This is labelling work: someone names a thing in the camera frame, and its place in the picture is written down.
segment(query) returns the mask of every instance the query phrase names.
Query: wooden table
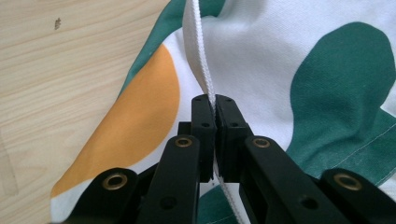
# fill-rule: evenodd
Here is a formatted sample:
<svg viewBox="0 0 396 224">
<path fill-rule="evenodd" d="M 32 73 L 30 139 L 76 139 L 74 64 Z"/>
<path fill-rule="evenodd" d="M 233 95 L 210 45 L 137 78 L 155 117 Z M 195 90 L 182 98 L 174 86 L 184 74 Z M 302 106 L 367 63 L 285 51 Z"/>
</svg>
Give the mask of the wooden table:
<svg viewBox="0 0 396 224">
<path fill-rule="evenodd" d="M 168 1 L 0 0 L 0 223 L 50 221 L 52 186 Z"/>
</svg>

